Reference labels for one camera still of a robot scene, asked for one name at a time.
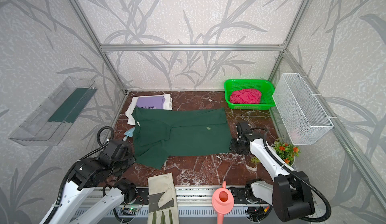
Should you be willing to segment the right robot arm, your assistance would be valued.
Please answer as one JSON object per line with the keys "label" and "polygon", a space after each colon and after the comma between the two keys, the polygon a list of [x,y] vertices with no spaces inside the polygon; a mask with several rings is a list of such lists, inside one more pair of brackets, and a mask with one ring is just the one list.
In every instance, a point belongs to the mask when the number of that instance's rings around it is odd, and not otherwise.
{"label": "right robot arm", "polygon": [[307,174],[286,164],[268,144],[267,129],[251,127],[244,121],[236,124],[236,131],[237,137],[232,139],[230,150],[237,154],[252,154],[273,180],[273,184],[264,180],[249,183],[255,199],[269,203],[282,222],[300,219],[321,223],[331,217],[329,201],[310,183]]}

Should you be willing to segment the dark green t-shirt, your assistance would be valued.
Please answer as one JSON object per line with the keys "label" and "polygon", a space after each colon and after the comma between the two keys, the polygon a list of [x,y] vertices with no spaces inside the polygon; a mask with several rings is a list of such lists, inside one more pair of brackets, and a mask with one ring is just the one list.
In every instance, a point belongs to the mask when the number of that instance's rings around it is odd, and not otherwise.
{"label": "dark green t-shirt", "polygon": [[229,152],[232,140],[224,108],[191,111],[135,108],[136,162],[161,169],[169,157]]}

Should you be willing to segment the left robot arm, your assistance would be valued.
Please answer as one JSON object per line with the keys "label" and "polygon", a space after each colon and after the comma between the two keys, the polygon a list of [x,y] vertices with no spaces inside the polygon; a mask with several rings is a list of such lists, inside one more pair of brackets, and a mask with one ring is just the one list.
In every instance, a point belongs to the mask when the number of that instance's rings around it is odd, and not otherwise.
{"label": "left robot arm", "polygon": [[[133,203],[138,192],[136,185],[122,174],[135,162],[130,146],[123,140],[109,139],[101,142],[104,130],[111,132],[110,126],[102,127],[96,136],[99,148],[77,160],[65,174],[55,203],[42,219],[43,224],[96,224],[110,211],[123,203]],[[103,190],[103,197],[85,213],[74,219],[73,216],[83,201],[94,189],[110,176],[118,178],[109,191]]]}

